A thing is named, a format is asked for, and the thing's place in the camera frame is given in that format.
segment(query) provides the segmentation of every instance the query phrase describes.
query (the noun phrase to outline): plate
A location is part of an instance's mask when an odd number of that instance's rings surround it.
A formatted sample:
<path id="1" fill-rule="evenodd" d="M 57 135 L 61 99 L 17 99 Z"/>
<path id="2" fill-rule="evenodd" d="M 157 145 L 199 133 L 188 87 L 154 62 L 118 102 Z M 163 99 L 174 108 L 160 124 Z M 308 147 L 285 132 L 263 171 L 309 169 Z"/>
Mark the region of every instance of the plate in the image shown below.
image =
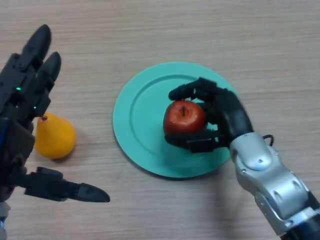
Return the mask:
<path id="1" fill-rule="evenodd" d="M 164 139 L 163 119 L 172 102 L 168 98 L 169 92 L 199 77 L 235 92 L 216 72 L 189 62 L 167 62 L 148 67 L 121 90 L 113 109 L 114 135 L 127 157 L 143 170 L 166 178 L 187 179 L 208 174 L 230 158 L 226 147 L 192 154 Z"/>

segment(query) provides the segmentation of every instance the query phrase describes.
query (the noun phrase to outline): wooden table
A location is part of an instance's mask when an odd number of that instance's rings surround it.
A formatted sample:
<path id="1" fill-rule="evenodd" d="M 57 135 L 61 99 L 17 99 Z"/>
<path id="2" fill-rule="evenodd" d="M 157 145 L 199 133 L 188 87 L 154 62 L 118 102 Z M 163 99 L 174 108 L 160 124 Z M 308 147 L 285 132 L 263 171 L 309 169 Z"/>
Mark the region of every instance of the wooden table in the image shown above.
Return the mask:
<path id="1" fill-rule="evenodd" d="M 70 120 L 78 144 L 61 164 L 27 162 L 105 189 L 108 204 L 53 202 L 16 189 L 9 240 L 275 240 L 231 161 L 190 181 L 133 167 L 112 128 L 117 95 L 137 72 L 194 62 L 235 87 L 255 130 L 320 199 L 320 2 L 318 0 L 2 0 L 0 63 L 42 24 L 62 68 L 49 111 Z"/>

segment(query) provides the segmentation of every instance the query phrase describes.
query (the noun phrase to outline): pear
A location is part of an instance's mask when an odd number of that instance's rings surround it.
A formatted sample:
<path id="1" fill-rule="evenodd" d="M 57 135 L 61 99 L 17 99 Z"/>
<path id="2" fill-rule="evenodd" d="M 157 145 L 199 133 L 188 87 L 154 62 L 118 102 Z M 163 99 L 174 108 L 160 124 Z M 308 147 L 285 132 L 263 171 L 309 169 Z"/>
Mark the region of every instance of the pear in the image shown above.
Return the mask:
<path id="1" fill-rule="evenodd" d="M 66 119 L 46 112 L 38 117 L 34 149 L 51 160 L 69 155 L 76 145 L 76 130 Z"/>

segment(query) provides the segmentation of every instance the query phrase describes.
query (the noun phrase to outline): robotic arm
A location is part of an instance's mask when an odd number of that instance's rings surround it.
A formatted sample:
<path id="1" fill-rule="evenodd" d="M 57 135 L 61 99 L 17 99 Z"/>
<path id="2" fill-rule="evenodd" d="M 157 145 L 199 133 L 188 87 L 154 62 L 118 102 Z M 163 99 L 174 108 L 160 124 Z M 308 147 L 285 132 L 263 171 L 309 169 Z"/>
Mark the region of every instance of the robotic arm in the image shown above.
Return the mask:
<path id="1" fill-rule="evenodd" d="M 0 72 L 0 240 L 7 239 L 5 220 L 10 207 L 5 201 L 15 187 L 25 188 L 26 195 L 52 201 L 110 201 L 102 189 L 67 181 L 56 170 L 38 167 L 27 174 L 25 164 L 35 143 L 32 121 L 46 112 L 61 67 L 57 52 L 44 62 L 50 44 L 51 30 L 42 25 L 22 53 L 12 54 Z"/>
<path id="2" fill-rule="evenodd" d="M 192 153 L 230 150 L 240 186 L 255 202 L 281 240 L 320 240 L 320 203 L 294 172 L 282 163 L 273 136 L 261 136 L 238 97 L 216 83 L 199 78 L 169 93 L 173 101 L 191 98 L 217 130 L 166 135 L 165 140 Z M 271 138 L 270 144 L 265 139 Z"/>

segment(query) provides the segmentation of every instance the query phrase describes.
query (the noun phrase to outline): apple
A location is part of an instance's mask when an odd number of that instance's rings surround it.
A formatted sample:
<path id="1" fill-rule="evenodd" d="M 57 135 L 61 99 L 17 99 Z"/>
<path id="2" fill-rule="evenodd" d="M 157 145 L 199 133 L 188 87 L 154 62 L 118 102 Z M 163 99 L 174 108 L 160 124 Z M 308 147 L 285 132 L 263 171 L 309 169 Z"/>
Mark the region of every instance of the apple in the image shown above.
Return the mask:
<path id="1" fill-rule="evenodd" d="M 193 101 L 174 101 L 164 114 L 163 131 L 165 134 L 192 134 L 202 130 L 206 125 L 205 112 Z"/>

